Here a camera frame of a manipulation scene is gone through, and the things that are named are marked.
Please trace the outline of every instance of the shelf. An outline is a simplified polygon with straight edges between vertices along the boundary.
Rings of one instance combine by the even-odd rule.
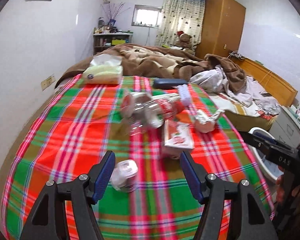
[[[133,33],[97,33],[93,36],[130,36],[133,35]]]
[[[110,48],[110,47],[114,47],[114,45],[111,46],[94,46],[95,48]]]

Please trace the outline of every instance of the bed sheet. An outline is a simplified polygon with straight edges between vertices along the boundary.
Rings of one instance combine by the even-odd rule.
[[[120,117],[123,89],[159,95],[175,90],[152,88],[153,79],[123,77],[120,85],[84,85],[78,75],[50,101],[32,124],[17,151],[2,197],[2,222],[7,239],[18,239],[27,216],[45,182],[75,179],[98,163],[106,150],[116,161],[133,159],[139,172],[132,193],[114,190],[93,206],[105,239],[192,239],[203,207],[192,197],[179,161],[161,158],[161,131],[125,135]],[[239,133],[226,117],[213,132],[202,134],[192,126],[197,109],[208,115],[216,107],[197,85],[189,85],[193,104],[177,118],[191,126],[195,141],[192,157],[208,172],[228,181],[247,178],[270,217],[271,197],[261,172]],[[230,201],[224,203],[219,239],[226,239]],[[66,203],[71,239],[78,239],[71,203]]]
[[[269,130],[277,115],[265,114],[254,102],[246,107],[225,93],[208,93],[210,99],[225,110],[225,115],[238,131],[250,131],[253,127]]]

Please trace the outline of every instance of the cardboard box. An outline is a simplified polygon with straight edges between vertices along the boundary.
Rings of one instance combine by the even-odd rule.
[[[119,44],[124,44],[126,43],[125,40],[112,40],[112,45],[119,45]]]
[[[187,123],[166,120],[163,127],[162,155],[179,159],[182,151],[191,152],[194,141]]]

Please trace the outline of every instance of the plastic tub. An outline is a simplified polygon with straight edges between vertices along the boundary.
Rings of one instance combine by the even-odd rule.
[[[274,137],[270,133],[268,133],[266,130],[263,130],[262,128],[259,128],[259,127],[254,127],[249,131],[250,134],[254,134],[256,132],[259,132],[265,136],[268,136],[268,137],[274,139]],[[257,150],[255,147],[252,147],[250,145],[248,145],[248,146],[249,146],[250,151],[256,158],[256,161],[257,161],[259,168],[261,169],[263,175],[267,178],[267,183],[275,184],[275,181],[277,180],[278,176],[283,174],[283,172],[279,170],[278,165],[266,160],[265,155],[262,152]]]

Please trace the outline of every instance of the power outlet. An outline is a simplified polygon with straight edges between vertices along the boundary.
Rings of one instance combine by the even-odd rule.
[[[43,81],[41,82],[41,89],[42,89],[42,91],[45,90],[47,87],[48,87],[48,86],[47,86],[47,80],[43,80]]]
[[[51,75],[47,79],[43,80],[41,82],[42,91],[45,90],[47,87],[51,86],[51,84],[55,81],[56,81],[56,78],[54,77],[54,75]]]

